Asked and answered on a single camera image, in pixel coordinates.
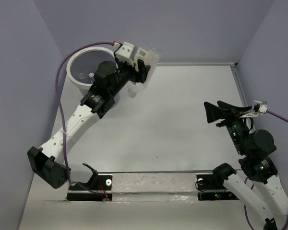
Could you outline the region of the clear unlabelled bottle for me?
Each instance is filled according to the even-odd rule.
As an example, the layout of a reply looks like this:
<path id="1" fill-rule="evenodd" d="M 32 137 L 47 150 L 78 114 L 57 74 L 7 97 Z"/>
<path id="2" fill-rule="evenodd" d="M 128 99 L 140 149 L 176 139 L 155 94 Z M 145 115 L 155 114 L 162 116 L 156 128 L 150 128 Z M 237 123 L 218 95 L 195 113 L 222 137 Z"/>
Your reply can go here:
<path id="1" fill-rule="evenodd" d="M 95 81 L 95 74 L 93 72 L 89 73 L 88 74 L 88 77 L 90 79 L 91 82 L 94 82 Z"/>

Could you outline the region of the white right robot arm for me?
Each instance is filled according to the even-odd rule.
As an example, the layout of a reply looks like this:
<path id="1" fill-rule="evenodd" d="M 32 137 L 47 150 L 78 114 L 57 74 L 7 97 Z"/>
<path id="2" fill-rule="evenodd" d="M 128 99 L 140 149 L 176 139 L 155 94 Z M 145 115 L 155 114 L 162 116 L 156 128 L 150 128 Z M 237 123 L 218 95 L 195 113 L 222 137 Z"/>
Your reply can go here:
<path id="1" fill-rule="evenodd" d="M 211 182 L 217 188 L 232 192 L 244 205 L 260 218 L 264 230 L 288 230 L 288 195 L 283 189 L 278 170 L 269 157 L 276 151 L 271 133 L 264 129 L 252 131 L 247 120 L 253 122 L 259 115 L 271 114 L 288 123 L 284 117 L 271 112 L 267 103 L 255 101 L 254 106 L 237 107 L 223 101 L 204 102 L 207 122 L 225 127 L 236 152 L 242 157 L 239 164 L 260 196 L 242 181 L 229 164 L 223 163 L 212 171 Z"/>

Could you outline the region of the clear bottle cream label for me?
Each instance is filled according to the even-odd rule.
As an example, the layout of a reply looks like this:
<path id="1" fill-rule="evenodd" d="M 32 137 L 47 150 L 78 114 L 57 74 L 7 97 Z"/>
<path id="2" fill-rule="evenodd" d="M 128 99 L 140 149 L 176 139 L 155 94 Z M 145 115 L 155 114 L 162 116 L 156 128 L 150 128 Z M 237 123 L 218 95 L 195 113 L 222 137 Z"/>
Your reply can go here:
<path id="1" fill-rule="evenodd" d="M 152 44 L 141 44 L 132 52 L 135 69 L 135 80 L 127 83 L 127 95 L 134 98 L 138 93 L 144 91 L 157 67 L 161 55 Z"/>

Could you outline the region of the blue label bottle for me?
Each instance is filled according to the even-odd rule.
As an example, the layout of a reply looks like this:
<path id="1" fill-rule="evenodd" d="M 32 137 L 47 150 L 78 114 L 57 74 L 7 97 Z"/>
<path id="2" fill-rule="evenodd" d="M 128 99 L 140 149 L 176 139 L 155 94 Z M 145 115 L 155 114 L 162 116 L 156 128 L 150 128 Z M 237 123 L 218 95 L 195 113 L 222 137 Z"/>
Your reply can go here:
<path id="1" fill-rule="evenodd" d="M 79 81 L 84 81 L 86 79 L 86 74 L 84 74 L 83 72 L 80 72 L 77 74 L 77 79 Z"/>

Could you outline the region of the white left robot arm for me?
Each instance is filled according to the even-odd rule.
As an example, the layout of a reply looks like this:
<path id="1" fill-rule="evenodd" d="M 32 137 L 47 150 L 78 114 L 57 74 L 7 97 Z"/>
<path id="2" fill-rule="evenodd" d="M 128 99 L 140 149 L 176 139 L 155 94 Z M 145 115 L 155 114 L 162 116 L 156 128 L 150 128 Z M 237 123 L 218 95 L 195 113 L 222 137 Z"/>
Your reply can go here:
<path id="1" fill-rule="evenodd" d="M 85 189 L 94 188 L 97 170 L 86 163 L 78 170 L 72 168 L 67 154 L 82 135 L 114 106 L 115 96 L 121 89 L 128 82 L 147 82 L 151 69 L 140 59 L 132 66 L 119 60 L 101 62 L 94 73 L 93 84 L 69 120 L 62 118 L 62 127 L 55 135 L 41 147 L 29 149 L 27 155 L 33 172 L 54 189 L 66 182 L 79 184 Z"/>

